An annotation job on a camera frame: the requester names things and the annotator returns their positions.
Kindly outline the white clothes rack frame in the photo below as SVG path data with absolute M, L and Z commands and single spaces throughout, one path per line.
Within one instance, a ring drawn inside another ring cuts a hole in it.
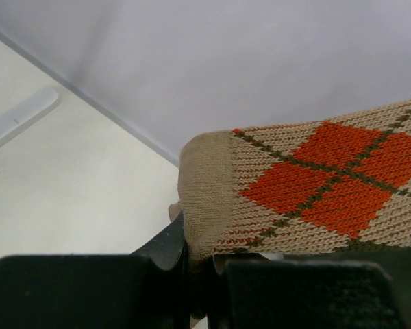
M 0 147 L 54 110 L 60 103 L 58 91 L 45 87 L 0 114 Z

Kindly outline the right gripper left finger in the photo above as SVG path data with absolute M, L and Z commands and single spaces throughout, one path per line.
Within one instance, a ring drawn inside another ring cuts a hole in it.
M 131 254 L 0 259 L 0 328 L 187 328 L 181 215 Z

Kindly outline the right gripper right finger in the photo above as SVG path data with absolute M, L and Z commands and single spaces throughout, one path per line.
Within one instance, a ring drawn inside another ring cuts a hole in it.
M 411 249 L 217 256 L 209 328 L 411 328 Z

